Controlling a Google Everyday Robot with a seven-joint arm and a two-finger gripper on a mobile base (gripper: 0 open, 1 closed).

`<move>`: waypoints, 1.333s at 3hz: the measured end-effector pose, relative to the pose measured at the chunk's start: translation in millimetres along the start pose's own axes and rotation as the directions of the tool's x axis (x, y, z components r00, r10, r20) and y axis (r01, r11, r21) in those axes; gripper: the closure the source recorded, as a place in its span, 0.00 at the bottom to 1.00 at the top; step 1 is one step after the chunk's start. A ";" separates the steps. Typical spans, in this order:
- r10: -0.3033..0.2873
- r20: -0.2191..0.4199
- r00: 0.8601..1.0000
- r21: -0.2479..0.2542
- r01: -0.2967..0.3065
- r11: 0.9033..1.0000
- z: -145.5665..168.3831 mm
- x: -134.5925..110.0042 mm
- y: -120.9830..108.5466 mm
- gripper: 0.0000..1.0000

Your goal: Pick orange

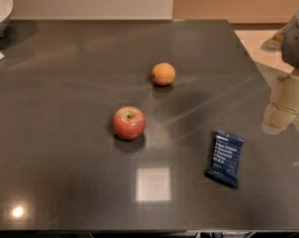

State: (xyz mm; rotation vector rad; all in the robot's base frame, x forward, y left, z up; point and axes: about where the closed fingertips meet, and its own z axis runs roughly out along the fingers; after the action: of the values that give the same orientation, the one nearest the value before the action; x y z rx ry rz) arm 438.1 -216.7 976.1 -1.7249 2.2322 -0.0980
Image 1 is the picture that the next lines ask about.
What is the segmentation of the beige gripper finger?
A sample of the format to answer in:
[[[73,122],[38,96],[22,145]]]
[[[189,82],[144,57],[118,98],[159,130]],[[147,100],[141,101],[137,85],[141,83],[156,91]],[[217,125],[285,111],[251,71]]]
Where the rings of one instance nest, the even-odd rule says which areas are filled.
[[[299,114],[299,68],[278,76],[273,84],[261,129],[268,135],[284,131]]]

